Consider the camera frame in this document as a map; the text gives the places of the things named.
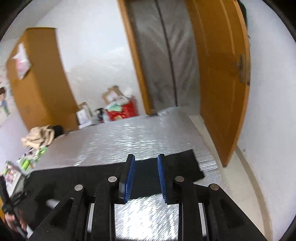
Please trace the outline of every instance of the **plastic bag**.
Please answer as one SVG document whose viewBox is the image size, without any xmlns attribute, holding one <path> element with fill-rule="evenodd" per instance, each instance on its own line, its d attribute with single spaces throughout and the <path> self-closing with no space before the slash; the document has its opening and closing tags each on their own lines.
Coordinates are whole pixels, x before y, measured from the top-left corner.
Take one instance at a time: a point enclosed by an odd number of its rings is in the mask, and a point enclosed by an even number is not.
<svg viewBox="0 0 296 241">
<path fill-rule="evenodd" d="M 13 57 L 13 59 L 16 60 L 17 76 L 20 80 L 22 80 L 31 68 L 31 63 L 27 57 L 26 49 L 23 43 L 18 45 L 17 54 Z"/>
</svg>

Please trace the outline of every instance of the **person's hand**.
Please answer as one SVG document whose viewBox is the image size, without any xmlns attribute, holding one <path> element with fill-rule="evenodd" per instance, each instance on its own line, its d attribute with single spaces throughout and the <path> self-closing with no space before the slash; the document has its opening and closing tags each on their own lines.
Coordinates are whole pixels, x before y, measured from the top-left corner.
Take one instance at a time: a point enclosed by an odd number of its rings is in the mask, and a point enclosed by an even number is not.
<svg viewBox="0 0 296 241">
<path fill-rule="evenodd" d="M 15 225 L 13 224 L 13 222 L 15 221 L 15 216 L 14 215 L 11 215 L 11 214 L 8 214 L 6 213 L 5 214 L 5 220 L 7 222 L 7 225 L 13 230 L 13 231 L 17 231 Z M 21 227 L 22 227 L 22 230 L 26 231 L 27 230 L 27 223 L 21 218 L 19 217 L 19 221 L 20 221 L 20 224 L 21 224 Z"/>
</svg>

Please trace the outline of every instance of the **black mat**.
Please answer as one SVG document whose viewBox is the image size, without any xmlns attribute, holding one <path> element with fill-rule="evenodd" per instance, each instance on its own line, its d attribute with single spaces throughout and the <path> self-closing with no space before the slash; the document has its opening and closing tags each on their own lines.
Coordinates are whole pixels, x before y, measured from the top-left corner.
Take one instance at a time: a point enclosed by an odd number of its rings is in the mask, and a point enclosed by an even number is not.
<svg viewBox="0 0 296 241">
<path fill-rule="evenodd" d="M 191 181 L 204 177 L 198 167 L 192 150 L 166 156 L 173 176 L 184 176 Z M 122 170 L 125 163 L 98 165 L 89 167 L 66 167 L 38 170 L 25 180 L 24 190 L 28 192 L 21 204 L 26 220 L 36 228 L 51 211 L 45 205 L 48 199 L 61 200 L 76 184 L 83 184 L 89 196 L 95 196 L 98 183 L 114 176 Z M 151 196 L 161 193 L 157 158 L 136 161 L 136 172 L 133 181 L 131 198 Z"/>
</svg>

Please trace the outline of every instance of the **dark vertical seam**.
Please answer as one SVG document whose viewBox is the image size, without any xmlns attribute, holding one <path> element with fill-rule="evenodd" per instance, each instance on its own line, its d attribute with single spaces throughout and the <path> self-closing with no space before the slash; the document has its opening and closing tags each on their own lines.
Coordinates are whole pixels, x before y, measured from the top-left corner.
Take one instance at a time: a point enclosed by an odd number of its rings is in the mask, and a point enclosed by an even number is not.
<svg viewBox="0 0 296 241">
<path fill-rule="evenodd" d="M 159 4 L 158 4 L 158 1 L 157 0 L 155 0 L 155 5 L 157 7 L 157 10 L 158 10 L 158 13 L 159 13 L 159 17 L 160 17 L 160 22 L 161 22 L 161 25 L 163 27 L 163 32 L 164 32 L 164 36 L 165 36 L 165 43 L 166 43 L 167 49 L 168 49 L 168 58 L 169 58 L 169 62 L 170 62 L 170 70 L 171 70 L 172 78 L 173 78 L 175 105 L 178 106 L 175 72 L 174 72 L 174 67 L 173 67 L 172 54 L 171 54 L 171 51 L 170 51 L 170 45 L 169 45 L 169 42 L 168 42 L 168 35 L 167 35 L 166 29 L 165 29 L 165 24 L 164 24 L 164 21 L 163 21 L 163 16 L 161 14 L 160 7 L 159 7 Z"/>
</svg>

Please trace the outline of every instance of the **white wall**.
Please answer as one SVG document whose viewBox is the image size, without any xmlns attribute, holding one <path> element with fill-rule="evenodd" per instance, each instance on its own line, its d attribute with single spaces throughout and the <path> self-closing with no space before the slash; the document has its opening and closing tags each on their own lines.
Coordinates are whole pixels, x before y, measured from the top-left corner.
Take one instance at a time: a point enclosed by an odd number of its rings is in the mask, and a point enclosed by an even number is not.
<svg viewBox="0 0 296 241">
<path fill-rule="evenodd" d="M 252 68 L 238 146 L 262 189 L 278 241 L 296 214 L 296 43 L 264 2 L 242 2 Z"/>
<path fill-rule="evenodd" d="M 78 103 L 94 110 L 105 104 L 102 93 L 117 84 L 133 89 L 139 114 L 144 106 L 116 0 L 33 0 L 14 20 L 0 42 L 0 65 L 28 27 L 57 28 L 61 59 Z M 15 112 L 0 127 L 0 170 L 6 160 L 24 153 L 27 130 Z"/>
</svg>

